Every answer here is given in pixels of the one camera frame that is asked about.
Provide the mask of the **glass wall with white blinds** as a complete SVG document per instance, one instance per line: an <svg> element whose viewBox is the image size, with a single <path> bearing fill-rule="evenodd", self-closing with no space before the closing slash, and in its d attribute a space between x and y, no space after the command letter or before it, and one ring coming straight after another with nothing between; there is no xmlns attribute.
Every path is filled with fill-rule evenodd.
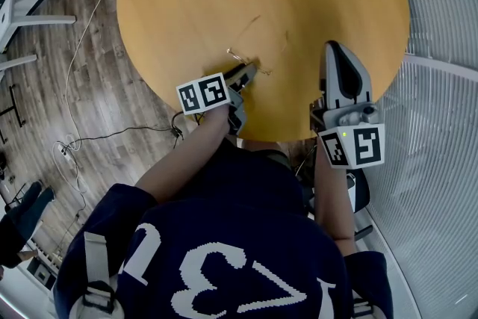
<svg viewBox="0 0 478 319"><path fill-rule="evenodd" d="M409 0L370 213L423 319L478 319L478 0Z"/></svg>

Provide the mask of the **white desk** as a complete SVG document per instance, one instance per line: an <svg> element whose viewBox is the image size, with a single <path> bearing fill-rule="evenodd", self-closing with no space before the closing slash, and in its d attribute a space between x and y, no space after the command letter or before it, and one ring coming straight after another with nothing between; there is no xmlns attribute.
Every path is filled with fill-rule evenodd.
<svg viewBox="0 0 478 319"><path fill-rule="evenodd" d="M35 62L36 55L28 55L13 60L8 60L4 54L7 43L17 28L30 25L71 25L76 21L75 16L46 15L27 16L16 12L16 5L21 0L6 0L0 9L0 77L6 69L14 66Z"/></svg>

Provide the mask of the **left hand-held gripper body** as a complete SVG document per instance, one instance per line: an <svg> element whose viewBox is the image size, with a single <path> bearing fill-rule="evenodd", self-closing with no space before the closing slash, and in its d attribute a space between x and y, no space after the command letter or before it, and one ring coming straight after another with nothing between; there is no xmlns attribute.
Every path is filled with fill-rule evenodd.
<svg viewBox="0 0 478 319"><path fill-rule="evenodd" d="M221 105L229 107L229 134L239 135L246 122L241 91L246 87L246 75L208 75L176 88L184 115L202 114Z"/></svg>

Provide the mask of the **black floor stand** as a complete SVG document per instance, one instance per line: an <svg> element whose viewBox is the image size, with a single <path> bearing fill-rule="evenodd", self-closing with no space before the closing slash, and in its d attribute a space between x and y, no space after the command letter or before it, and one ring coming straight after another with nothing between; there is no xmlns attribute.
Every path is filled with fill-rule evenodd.
<svg viewBox="0 0 478 319"><path fill-rule="evenodd" d="M18 122L18 125L20 128L22 128L26 124L26 120L23 119L20 115L19 108L18 108L18 103L16 102L16 97L15 97L15 89L16 85L12 84L8 87L9 92L10 92L10 100L11 100L11 106L8 108L5 108L4 110L0 111L0 119L9 114L10 112L14 112L16 116L16 120ZM3 132L0 127L0 141L2 144L6 144L8 142L8 139L3 135Z"/></svg>

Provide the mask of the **clear rimless eyeglasses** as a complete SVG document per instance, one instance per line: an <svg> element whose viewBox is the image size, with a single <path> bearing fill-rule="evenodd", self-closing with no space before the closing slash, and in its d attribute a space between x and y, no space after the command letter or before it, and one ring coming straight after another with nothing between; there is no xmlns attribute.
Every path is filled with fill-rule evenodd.
<svg viewBox="0 0 478 319"><path fill-rule="evenodd" d="M289 42L288 29L277 31L262 15L257 15L233 37L226 52L238 63L254 64L259 73L270 76Z"/></svg>

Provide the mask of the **black and white chair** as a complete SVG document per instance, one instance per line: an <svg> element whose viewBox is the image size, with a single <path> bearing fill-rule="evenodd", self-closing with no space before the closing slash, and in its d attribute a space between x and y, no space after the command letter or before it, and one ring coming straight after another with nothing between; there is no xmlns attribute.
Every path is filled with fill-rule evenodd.
<svg viewBox="0 0 478 319"><path fill-rule="evenodd" d="M353 213L366 208L370 203L370 188L362 169L347 171L347 187Z"/></svg>

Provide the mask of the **person's left forearm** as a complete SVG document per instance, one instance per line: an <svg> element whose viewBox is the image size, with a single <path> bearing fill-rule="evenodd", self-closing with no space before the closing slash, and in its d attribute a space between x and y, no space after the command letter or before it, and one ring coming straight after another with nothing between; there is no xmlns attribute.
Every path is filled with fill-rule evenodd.
<svg viewBox="0 0 478 319"><path fill-rule="evenodd" d="M135 184L157 202L171 200L211 159L229 133L229 106L209 110L204 121Z"/></svg>

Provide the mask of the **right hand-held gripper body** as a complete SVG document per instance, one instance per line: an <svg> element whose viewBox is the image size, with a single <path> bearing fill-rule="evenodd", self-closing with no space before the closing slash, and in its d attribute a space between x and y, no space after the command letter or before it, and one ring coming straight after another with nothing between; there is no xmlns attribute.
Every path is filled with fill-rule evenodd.
<svg viewBox="0 0 478 319"><path fill-rule="evenodd" d="M310 126L334 169L361 169L385 160L385 125L370 102L326 109L322 98L309 105Z"/></svg>

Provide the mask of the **person's navy printed shirt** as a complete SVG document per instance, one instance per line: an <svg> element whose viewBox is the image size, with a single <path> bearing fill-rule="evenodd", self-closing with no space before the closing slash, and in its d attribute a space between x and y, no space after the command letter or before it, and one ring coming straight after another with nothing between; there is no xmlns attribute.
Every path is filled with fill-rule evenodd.
<svg viewBox="0 0 478 319"><path fill-rule="evenodd" d="M284 165L224 141L172 201L116 184L69 246L60 319L87 290L84 235L105 238L125 319L393 319L383 254L342 256Z"/></svg>

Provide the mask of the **person's right forearm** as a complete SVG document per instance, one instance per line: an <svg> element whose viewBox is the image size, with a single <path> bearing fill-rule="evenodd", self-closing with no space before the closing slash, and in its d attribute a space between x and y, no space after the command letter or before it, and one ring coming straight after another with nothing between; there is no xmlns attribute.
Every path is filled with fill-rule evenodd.
<svg viewBox="0 0 478 319"><path fill-rule="evenodd" d="M314 220L335 242L342 256L356 252L355 222L346 170L331 168L321 143L317 145L314 166Z"/></svg>

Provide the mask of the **white power strip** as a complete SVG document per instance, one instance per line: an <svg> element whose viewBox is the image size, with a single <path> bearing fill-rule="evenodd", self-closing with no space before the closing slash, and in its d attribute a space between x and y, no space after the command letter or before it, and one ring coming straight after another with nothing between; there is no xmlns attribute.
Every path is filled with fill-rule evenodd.
<svg viewBox="0 0 478 319"><path fill-rule="evenodd" d="M72 164L75 163L74 155L73 155L72 151L70 150L70 148L68 146L64 145L60 141L58 141L55 145L56 145L58 151L60 152L60 154L62 154L63 158L66 161L68 161Z"/></svg>

